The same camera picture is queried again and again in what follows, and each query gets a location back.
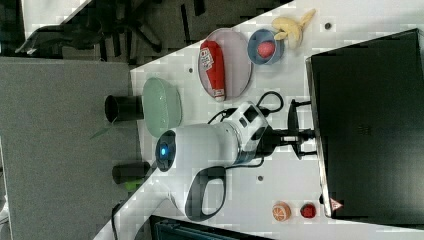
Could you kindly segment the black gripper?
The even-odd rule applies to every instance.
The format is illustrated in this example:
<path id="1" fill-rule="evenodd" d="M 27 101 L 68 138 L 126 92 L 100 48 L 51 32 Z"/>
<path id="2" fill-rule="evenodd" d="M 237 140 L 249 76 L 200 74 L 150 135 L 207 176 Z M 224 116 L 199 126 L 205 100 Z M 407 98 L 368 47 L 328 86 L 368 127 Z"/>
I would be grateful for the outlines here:
<path id="1" fill-rule="evenodd" d="M 270 156 L 277 147 L 290 145 L 297 158 L 303 156 L 315 155 L 315 151 L 302 151 L 301 146 L 304 142 L 314 139 L 315 132 L 312 129 L 273 129 L 268 126 L 258 143 L 258 157 Z"/>

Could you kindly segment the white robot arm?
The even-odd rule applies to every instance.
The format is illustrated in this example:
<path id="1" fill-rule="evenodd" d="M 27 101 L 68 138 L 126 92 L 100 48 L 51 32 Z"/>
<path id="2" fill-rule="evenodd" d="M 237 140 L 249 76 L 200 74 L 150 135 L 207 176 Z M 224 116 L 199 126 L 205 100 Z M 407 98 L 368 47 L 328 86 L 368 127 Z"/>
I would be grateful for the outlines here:
<path id="1" fill-rule="evenodd" d="M 272 128 L 266 119 L 269 113 L 247 101 L 231 110 L 226 120 L 180 126 L 160 136 L 155 175 L 188 219 L 200 222 L 216 214 L 205 211 L 205 191 L 214 181 L 225 183 L 228 169 L 249 167 L 252 160 L 271 155 L 279 146 L 290 145 L 299 158 L 306 155 L 301 145 L 315 133 L 299 128 L 296 106 L 290 106 L 286 129 Z"/>

